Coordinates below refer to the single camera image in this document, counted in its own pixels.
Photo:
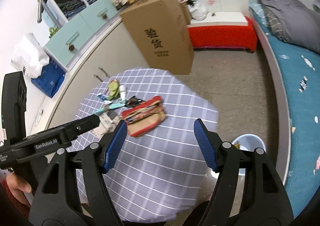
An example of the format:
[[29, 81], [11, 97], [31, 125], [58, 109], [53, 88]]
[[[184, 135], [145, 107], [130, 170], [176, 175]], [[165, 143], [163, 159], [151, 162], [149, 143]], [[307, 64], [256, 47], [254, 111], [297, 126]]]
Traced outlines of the person's left hand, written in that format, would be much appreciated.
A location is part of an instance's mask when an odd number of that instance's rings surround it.
[[28, 199], [25, 197], [25, 193], [32, 193], [31, 185], [19, 175], [14, 172], [7, 175], [6, 178], [8, 188], [11, 194], [23, 205], [28, 208], [31, 207]]

